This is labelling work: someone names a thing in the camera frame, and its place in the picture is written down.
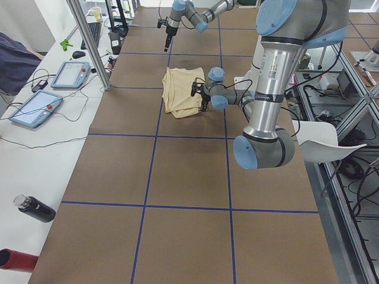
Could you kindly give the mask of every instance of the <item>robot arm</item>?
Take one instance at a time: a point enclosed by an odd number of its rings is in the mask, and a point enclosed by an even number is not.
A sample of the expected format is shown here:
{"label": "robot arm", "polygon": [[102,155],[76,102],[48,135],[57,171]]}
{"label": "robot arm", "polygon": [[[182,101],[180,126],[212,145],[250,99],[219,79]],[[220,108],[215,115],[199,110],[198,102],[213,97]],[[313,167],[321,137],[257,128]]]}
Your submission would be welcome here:
{"label": "robot arm", "polygon": [[[234,4],[234,1],[220,2],[228,5],[224,4],[217,15]],[[183,15],[192,24],[198,25],[202,18],[208,23],[209,10],[194,20],[191,2],[175,0],[174,5],[168,27],[175,27],[175,34]],[[244,169],[279,167],[292,159],[294,142],[285,129],[277,127],[285,89],[302,50],[329,46],[346,37],[349,7],[349,0],[266,0],[256,21],[264,49],[261,66],[259,72],[255,75],[251,72],[248,78],[258,81],[256,89],[249,89],[249,92],[226,89],[223,85],[225,74],[219,67],[211,70],[206,83],[192,86],[202,95],[203,101],[211,101],[215,108],[223,109],[228,104],[239,104],[242,108],[249,124],[235,139],[233,152]],[[168,33],[169,42],[172,35]]]}
{"label": "robot arm", "polygon": [[169,18],[158,20],[158,28],[161,28],[162,25],[166,26],[167,38],[165,52],[167,52],[170,47],[172,37],[176,36],[183,16],[190,21],[199,33],[202,33],[208,28],[208,23],[212,22],[225,11],[233,9],[236,2],[237,0],[221,0],[208,10],[199,14],[191,1],[174,0]]}

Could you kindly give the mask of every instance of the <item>black computer mouse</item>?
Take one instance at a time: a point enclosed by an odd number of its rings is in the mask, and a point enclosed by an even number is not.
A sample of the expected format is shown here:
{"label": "black computer mouse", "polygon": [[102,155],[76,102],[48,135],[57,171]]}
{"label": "black computer mouse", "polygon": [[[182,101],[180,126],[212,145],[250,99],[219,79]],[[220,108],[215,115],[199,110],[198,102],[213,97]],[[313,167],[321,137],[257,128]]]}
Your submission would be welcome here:
{"label": "black computer mouse", "polygon": [[85,52],[84,51],[77,50],[77,51],[74,51],[72,53],[72,58],[74,58],[74,59],[78,59],[78,58],[81,58],[83,56],[85,56]]}

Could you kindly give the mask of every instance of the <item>black thermos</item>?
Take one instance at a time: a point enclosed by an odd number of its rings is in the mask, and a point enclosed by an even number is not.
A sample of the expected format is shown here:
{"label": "black thermos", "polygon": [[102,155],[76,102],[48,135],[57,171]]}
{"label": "black thermos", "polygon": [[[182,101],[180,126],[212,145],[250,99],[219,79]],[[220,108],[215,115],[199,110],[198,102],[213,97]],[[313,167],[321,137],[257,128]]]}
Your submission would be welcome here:
{"label": "black thermos", "polygon": [[13,204],[18,207],[21,212],[40,220],[41,222],[50,222],[55,217],[55,210],[42,203],[33,196],[18,195]]}

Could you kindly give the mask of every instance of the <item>yellow fabric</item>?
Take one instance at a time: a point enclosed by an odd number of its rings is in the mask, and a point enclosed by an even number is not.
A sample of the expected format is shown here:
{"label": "yellow fabric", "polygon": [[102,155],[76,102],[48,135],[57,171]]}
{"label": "yellow fabric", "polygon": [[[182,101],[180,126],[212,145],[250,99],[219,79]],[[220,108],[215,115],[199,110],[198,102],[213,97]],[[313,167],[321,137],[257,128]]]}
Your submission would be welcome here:
{"label": "yellow fabric", "polygon": [[198,114],[201,107],[201,96],[197,93],[191,97],[191,87],[195,78],[204,80],[203,68],[194,70],[167,68],[163,83],[163,101],[166,113],[171,112],[175,118]]}

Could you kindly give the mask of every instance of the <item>black keyboard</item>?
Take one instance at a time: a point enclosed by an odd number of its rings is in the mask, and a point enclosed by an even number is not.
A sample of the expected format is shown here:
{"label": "black keyboard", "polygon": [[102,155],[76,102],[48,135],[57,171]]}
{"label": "black keyboard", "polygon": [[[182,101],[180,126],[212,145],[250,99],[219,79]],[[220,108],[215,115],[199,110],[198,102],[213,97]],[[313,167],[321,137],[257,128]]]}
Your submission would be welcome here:
{"label": "black keyboard", "polygon": [[[101,23],[100,22],[89,22],[88,26],[89,26],[89,30],[91,31],[91,34],[95,40],[96,47],[98,47],[99,41],[100,41]],[[87,49],[85,47],[85,43],[83,40],[82,40],[81,49]]]}

